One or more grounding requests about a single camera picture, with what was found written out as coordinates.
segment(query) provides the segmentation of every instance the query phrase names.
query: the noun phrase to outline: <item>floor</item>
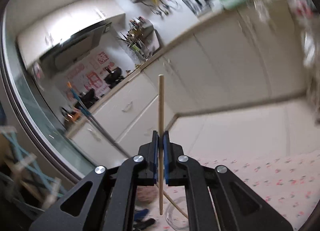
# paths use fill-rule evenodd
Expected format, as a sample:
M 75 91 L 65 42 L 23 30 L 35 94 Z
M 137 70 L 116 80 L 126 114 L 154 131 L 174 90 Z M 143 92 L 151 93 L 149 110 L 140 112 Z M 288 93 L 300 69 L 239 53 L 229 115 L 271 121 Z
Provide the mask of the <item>floor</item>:
M 202 116 L 181 117 L 170 141 L 192 157 L 254 160 L 320 148 L 320 125 L 305 98 Z
M 320 199 L 320 126 L 305 99 L 181 117 L 170 130 L 170 141 L 201 165 L 223 164 L 269 203 L 293 229 L 299 230 Z M 184 187 L 165 191 L 187 211 Z M 164 211 L 170 208 L 164 199 Z M 159 215 L 158 201 L 150 206 L 153 231 L 174 231 Z M 173 210 L 172 223 L 188 221 Z

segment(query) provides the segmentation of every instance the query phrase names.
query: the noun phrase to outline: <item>kitchen counter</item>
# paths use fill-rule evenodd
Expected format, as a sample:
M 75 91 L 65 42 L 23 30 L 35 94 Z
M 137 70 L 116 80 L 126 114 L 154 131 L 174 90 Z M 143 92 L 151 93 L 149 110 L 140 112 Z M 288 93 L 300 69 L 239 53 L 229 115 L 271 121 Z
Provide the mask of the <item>kitchen counter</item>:
M 215 12 L 210 12 L 202 17 L 199 18 L 199 22 L 196 25 L 191 26 L 189 29 L 187 29 L 185 32 L 183 32 L 181 35 L 176 37 L 173 41 L 171 41 L 166 46 L 162 47 L 158 52 L 156 52 L 150 59 L 148 59 L 145 63 L 143 63 L 140 67 L 135 69 L 131 74 L 129 74 L 123 81 L 121 81 L 116 87 L 114 87 L 110 92 L 108 92 L 104 97 L 102 97 L 99 101 L 97 101 L 91 108 L 90 111 L 94 113 L 97 111 L 104 103 L 106 103 L 113 95 L 115 95 L 120 89 L 122 89 L 127 83 L 129 83 L 131 80 L 133 80 L 139 73 L 141 73 L 147 66 L 149 66 L 151 63 L 159 59 L 161 56 L 163 56 L 165 53 L 170 51 L 175 46 L 182 43 L 184 40 L 186 40 L 191 35 L 198 33 L 205 28 L 212 26 L 213 24 L 217 24 L 219 22 L 222 22 L 224 19 L 227 19 L 231 17 L 235 12 L 239 12 L 242 9 L 247 8 L 247 4 L 250 2 L 250 0 L 247 0 L 240 5 L 236 6 L 235 8 L 231 10 L 218 10 Z M 87 121 L 86 117 L 82 116 L 81 119 L 79 119 L 67 132 L 66 137 L 71 138 L 73 137 L 79 129 L 85 124 Z

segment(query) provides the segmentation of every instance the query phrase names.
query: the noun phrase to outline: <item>black metal bracket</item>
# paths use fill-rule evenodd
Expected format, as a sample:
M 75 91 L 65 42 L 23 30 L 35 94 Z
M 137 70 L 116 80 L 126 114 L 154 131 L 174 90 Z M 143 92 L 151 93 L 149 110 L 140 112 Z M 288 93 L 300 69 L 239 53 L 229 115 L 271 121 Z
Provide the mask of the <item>black metal bracket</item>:
M 190 231 L 292 231 L 287 220 L 228 168 L 201 166 L 170 142 L 168 132 L 160 140 L 156 131 L 137 156 L 117 168 L 99 166 L 88 174 L 30 231 L 132 231 L 136 189 L 156 183 L 159 145 L 164 147 L 167 184 L 185 187 Z

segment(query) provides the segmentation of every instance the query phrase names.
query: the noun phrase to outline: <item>drawer handle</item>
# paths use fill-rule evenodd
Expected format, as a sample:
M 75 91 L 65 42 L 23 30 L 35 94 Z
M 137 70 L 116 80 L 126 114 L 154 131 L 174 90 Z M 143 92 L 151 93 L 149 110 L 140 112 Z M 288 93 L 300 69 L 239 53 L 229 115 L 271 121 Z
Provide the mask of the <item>drawer handle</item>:
M 97 135 L 97 133 L 91 129 L 88 128 L 88 131 L 92 134 L 92 136 L 97 140 L 101 141 L 101 138 Z
M 122 109 L 121 111 L 123 111 L 124 113 L 128 112 L 131 108 L 132 108 L 132 104 L 133 104 L 133 101 L 131 101 L 130 103 L 128 103 L 124 109 Z

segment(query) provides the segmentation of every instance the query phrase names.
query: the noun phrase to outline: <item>drawer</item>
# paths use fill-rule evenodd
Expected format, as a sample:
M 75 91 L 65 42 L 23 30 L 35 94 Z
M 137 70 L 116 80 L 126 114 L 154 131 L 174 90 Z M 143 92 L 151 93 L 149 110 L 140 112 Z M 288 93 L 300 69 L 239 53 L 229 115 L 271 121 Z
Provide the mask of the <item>drawer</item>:
M 164 128 L 172 120 L 174 113 L 164 105 Z M 158 128 L 158 98 L 143 111 L 134 124 L 117 140 L 131 156 L 137 155 L 139 147 L 152 140 L 152 132 Z
M 117 139 L 155 97 L 156 91 L 148 77 L 140 73 L 94 112 L 94 116 Z
M 126 160 L 126 157 L 111 146 L 104 136 L 89 123 L 86 123 L 72 140 L 78 149 L 97 165 L 113 168 Z

